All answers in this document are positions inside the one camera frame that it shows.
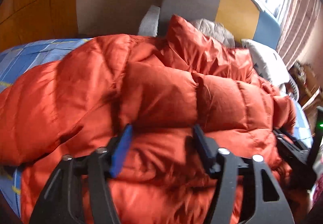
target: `bolt head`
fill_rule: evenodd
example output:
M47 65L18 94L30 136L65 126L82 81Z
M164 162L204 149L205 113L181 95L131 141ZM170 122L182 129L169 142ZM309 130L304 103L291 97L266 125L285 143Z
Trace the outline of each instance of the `bolt head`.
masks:
M98 154L103 154L103 153L106 153L108 150L106 147L99 147L96 149L96 153Z
M64 161L69 161L69 160L71 160L71 159L72 159L72 156L71 156L71 155L69 155L69 154L66 154L66 155L62 156L62 159L63 159Z
M252 159L256 162L262 162L264 161L264 158L261 155L253 155Z
M218 151L222 155L228 155L228 154L230 154L230 151L227 150L226 148L219 148Z

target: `orange down jacket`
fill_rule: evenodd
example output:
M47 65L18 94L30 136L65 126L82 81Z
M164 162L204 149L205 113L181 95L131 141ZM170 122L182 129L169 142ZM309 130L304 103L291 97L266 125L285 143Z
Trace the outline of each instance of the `orange down jacket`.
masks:
M173 16L165 39L97 37L0 94L0 164L25 164L22 221L62 155L88 155L128 123L130 151L109 184L122 223L203 223L216 181L193 146L196 123L237 156L264 156L279 181L290 171L271 131L292 131L292 101L257 75L247 49L226 49ZM239 185L231 223L242 195Z

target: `striped curtain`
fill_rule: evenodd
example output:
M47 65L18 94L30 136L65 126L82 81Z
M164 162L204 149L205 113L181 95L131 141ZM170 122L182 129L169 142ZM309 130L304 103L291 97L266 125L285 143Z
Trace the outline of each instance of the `striped curtain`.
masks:
M320 6L320 0L289 0L288 13L282 21L282 34L276 47L287 69L293 66L308 42Z

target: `pillow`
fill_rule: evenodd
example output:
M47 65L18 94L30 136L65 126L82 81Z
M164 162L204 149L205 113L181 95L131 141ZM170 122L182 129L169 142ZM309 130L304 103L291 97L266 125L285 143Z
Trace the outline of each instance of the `pillow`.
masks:
M248 48L258 75L275 86L289 82L289 73L278 53L259 42L241 39L244 48Z
M206 36L213 37L225 47L234 48L235 39L221 23L207 19L192 20L190 23Z

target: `headboard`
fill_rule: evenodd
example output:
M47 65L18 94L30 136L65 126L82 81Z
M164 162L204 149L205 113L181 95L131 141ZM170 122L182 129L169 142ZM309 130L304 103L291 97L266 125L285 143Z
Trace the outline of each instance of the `headboard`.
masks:
M224 25L236 41L253 39L273 49L280 37L276 19L259 11L251 0L163 0L158 35L165 35L173 14L186 20L205 18Z

